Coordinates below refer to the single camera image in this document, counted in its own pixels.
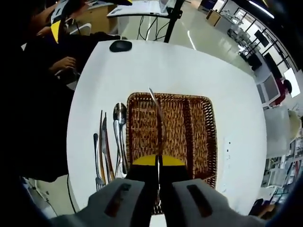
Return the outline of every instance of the computer mouse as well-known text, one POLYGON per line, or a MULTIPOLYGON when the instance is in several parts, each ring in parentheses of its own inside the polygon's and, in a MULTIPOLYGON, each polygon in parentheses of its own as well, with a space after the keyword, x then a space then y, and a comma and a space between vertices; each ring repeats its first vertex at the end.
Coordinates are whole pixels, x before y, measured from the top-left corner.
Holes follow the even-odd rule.
POLYGON ((131 50, 132 46, 133 46, 133 44, 130 41, 116 40, 111 44, 111 46, 109 47, 109 50, 111 52, 129 51, 129 50, 131 50))

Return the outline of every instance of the spoon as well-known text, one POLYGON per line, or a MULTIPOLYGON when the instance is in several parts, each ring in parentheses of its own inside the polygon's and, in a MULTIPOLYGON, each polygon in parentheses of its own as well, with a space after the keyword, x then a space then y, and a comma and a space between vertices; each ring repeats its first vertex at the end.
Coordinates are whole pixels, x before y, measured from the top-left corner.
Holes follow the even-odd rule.
POLYGON ((124 174, 127 174, 127 161, 126 161, 126 153, 124 148, 124 139, 122 129, 123 126, 126 124, 126 106, 123 103, 117 103, 114 107, 113 112, 114 118, 114 131, 116 136, 116 142, 118 146, 118 153, 120 156, 117 157, 117 166, 119 162, 122 161, 122 171, 124 174))

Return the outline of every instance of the white floor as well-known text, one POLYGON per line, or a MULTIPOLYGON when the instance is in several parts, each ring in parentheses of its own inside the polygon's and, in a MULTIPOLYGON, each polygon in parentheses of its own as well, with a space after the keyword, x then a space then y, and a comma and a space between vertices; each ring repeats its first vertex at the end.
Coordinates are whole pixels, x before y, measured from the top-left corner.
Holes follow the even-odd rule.
MULTIPOLYGON (((176 22, 169 43, 186 46, 213 55, 253 76, 250 66, 238 55, 238 45, 226 34, 219 32, 207 23, 205 20, 206 14, 197 10, 199 4, 195 0, 192 0, 191 4, 184 3, 182 18, 176 22)), ((140 19, 141 17, 130 17, 129 24, 122 35, 130 40, 136 39, 140 19)), ((143 37, 146 36, 147 29, 153 20, 154 17, 144 17, 141 26, 143 37)), ((167 22, 167 19, 159 18, 158 29, 167 22)), ((155 33, 156 26, 154 24, 154 27, 147 34, 147 39, 154 40, 155 33)), ((158 38, 165 35, 165 33, 166 29, 162 29, 158 38)), ((73 213, 67 191, 67 176, 62 176, 53 183, 39 182, 38 185, 42 191, 48 191, 48 199, 58 215, 73 213)))

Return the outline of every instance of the wicker basket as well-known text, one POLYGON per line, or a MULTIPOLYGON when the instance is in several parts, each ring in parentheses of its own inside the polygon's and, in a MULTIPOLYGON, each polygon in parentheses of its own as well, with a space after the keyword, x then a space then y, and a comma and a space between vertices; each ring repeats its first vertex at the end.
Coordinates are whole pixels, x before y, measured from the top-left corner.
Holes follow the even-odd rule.
MULTIPOLYGON (((215 187, 217 141, 211 101, 202 96, 155 94, 166 119, 167 141, 163 150, 183 161, 190 178, 215 187)), ((127 100, 126 149, 128 166, 155 154, 162 140, 163 124, 149 93, 133 93, 127 100)))

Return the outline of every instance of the round table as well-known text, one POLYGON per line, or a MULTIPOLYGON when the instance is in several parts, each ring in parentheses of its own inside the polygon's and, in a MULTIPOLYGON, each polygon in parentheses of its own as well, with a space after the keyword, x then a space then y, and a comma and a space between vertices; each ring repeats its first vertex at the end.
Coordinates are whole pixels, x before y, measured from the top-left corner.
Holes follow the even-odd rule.
MULTIPOLYGON (((133 92, 206 96, 211 99, 217 128, 216 190, 230 206, 248 214, 260 189, 266 161, 266 125, 254 79, 209 54, 160 42, 131 41, 128 52, 109 50, 113 41, 99 42, 75 90, 67 130, 70 181, 80 209, 96 192, 93 134, 100 112, 107 112, 113 168, 117 148, 112 113, 133 92)), ((151 225, 165 221, 153 216, 151 225)))

